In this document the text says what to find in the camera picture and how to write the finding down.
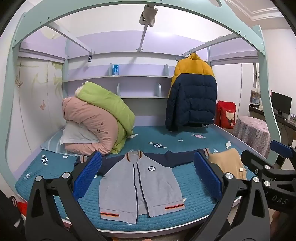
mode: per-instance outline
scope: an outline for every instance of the pink checkered tablecloth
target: pink checkered tablecloth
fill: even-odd
[[[268,157],[271,140],[265,121],[249,116],[241,116],[237,119],[232,134],[264,157]]]

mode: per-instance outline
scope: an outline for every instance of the navy sleeve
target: navy sleeve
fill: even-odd
[[[105,175],[116,163],[118,163],[123,158],[124,158],[124,155],[110,157],[110,158],[103,156],[102,165],[101,165],[101,168],[98,170],[97,175],[100,175],[100,176]]]
[[[193,162],[194,153],[196,153],[197,151],[207,156],[207,153],[205,153],[204,149],[177,153],[167,151],[165,154],[144,153],[144,155],[158,162],[164,167],[174,168]]]

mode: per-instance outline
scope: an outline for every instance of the mint green bed frame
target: mint green bed frame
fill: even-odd
[[[43,0],[34,6],[30,11],[24,13],[15,29],[9,49],[3,100],[0,111],[0,172],[10,188],[17,193],[15,190],[16,179],[12,175],[6,159],[6,144],[12,113],[15,68],[20,43],[30,34],[59,18],[95,7],[116,4],[154,3],[156,6],[175,8],[206,18],[240,36],[258,51],[260,66],[260,91],[264,107],[264,115],[271,138],[280,142],[281,136],[274,117],[270,99],[268,86],[268,64],[261,27],[254,26],[253,29],[251,29],[233,13],[224,0],[216,1],[219,3],[220,7],[213,5],[209,2],[209,0],[63,0],[62,2],[60,0]],[[274,164],[277,156],[278,154],[271,151],[267,161],[270,164]]]

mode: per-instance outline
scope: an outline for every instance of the puffer jacket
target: puffer jacket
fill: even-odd
[[[178,127],[214,123],[217,83],[212,75],[180,74],[174,82],[167,102],[165,125]]]
[[[177,63],[171,86],[173,86],[176,78],[182,73],[205,74],[215,77],[212,68],[206,62],[201,60],[196,53],[190,54],[188,58],[182,59]]]

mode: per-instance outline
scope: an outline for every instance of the red object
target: red object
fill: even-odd
[[[221,108],[225,108],[226,110],[230,110],[231,113],[234,113],[237,111],[237,107],[235,103],[233,102],[226,102],[226,101],[218,101],[216,104],[216,114],[215,114],[215,124],[219,127],[221,126]]]
[[[18,202],[17,203],[17,207],[20,211],[21,214],[23,214],[24,216],[27,216],[27,203],[23,203],[23,202]]]
[[[232,129],[235,125],[235,109],[221,108],[221,128]]]

